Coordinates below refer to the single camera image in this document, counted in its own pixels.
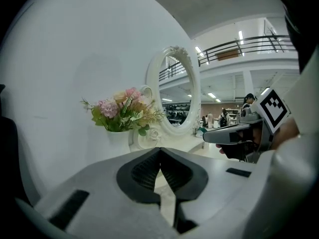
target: white pillar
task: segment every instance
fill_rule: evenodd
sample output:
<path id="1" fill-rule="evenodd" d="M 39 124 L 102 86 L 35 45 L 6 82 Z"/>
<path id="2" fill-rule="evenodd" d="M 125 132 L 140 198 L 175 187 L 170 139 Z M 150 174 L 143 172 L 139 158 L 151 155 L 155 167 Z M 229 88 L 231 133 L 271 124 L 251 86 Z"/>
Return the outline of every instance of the white pillar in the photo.
<path id="1" fill-rule="evenodd" d="M 251 78 L 251 73 L 250 71 L 243 71 L 243 76 L 244 76 L 244 84 L 245 84 L 245 95 L 248 93 L 255 94 L 254 93 L 254 85 L 253 85 L 253 80 Z"/>

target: black slot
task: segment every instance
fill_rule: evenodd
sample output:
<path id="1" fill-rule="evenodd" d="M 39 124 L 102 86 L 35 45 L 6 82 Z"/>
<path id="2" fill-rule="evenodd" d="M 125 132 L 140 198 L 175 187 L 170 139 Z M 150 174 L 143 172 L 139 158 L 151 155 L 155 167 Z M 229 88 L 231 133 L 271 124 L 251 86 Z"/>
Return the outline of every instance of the black slot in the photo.
<path id="1" fill-rule="evenodd" d="M 124 164 L 116 175 L 120 189 L 133 201 L 160 205 L 160 196 L 154 193 L 156 176 L 160 170 L 160 148 Z"/>
<path id="2" fill-rule="evenodd" d="M 180 202 L 195 200 L 208 183 L 204 168 L 166 148 L 161 148 L 160 169 Z"/>
<path id="3" fill-rule="evenodd" d="M 76 190 L 49 221 L 61 230 L 65 230 L 88 196 L 89 192 Z"/>
<path id="4" fill-rule="evenodd" d="M 240 170 L 240 169 L 236 169 L 236 168 L 228 168 L 226 170 L 226 172 L 233 173 L 233 174 L 236 174 L 236 175 L 239 175 L 239 176 L 244 176 L 244 177 L 247 177 L 247 178 L 251 174 L 251 172 L 249 172 L 249 171 L 244 171 L 244 170 Z"/>

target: human hand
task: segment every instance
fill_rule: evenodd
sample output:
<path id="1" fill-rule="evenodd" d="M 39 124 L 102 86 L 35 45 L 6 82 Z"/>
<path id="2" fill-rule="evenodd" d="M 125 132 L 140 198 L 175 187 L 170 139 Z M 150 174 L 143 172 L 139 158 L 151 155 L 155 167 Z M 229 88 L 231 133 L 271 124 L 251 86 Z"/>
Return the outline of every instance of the human hand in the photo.
<path id="1" fill-rule="evenodd" d="M 261 140 L 261 133 L 262 130 L 261 128 L 254 128 L 253 129 L 253 141 L 259 145 L 260 144 L 260 140 Z M 238 132 L 238 134 L 242 137 L 243 133 L 242 132 Z M 284 143 L 285 141 L 296 137 L 299 134 L 299 130 L 297 127 L 297 124 L 294 120 L 294 118 L 290 117 L 287 119 L 287 121 L 285 123 L 283 123 L 280 128 L 277 130 L 277 132 L 274 135 L 274 139 L 271 145 L 271 150 L 275 150 L 277 149 L 282 143 Z M 219 152 L 221 154 L 225 154 L 225 152 L 223 151 L 223 149 L 221 148 L 221 146 L 219 144 L 216 144 L 217 148 L 220 148 Z"/>

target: wooden panel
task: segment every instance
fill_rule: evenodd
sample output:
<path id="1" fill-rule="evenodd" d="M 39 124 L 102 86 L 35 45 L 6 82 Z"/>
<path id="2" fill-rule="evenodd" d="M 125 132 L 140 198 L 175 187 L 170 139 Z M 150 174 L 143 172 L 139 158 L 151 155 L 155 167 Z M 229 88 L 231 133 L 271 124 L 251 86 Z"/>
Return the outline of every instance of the wooden panel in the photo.
<path id="1" fill-rule="evenodd" d="M 236 58 L 238 57 L 238 50 L 228 50 L 220 53 L 216 53 L 216 57 L 219 61 L 229 59 L 229 58 Z"/>

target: railing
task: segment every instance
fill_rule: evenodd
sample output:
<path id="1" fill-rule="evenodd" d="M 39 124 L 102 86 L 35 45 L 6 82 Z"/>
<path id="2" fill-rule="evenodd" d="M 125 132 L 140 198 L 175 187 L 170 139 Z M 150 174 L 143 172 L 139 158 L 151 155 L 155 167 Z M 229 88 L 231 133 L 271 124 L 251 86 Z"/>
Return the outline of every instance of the railing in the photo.
<path id="1" fill-rule="evenodd" d="M 249 54 L 265 54 L 296 51 L 288 35 L 265 35 L 249 37 L 241 40 L 226 42 L 199 52 L 198 65 L 210 64 Z M 170 65 L 159 73 L 159 81 L 185 73 L 180 62 Z"/>

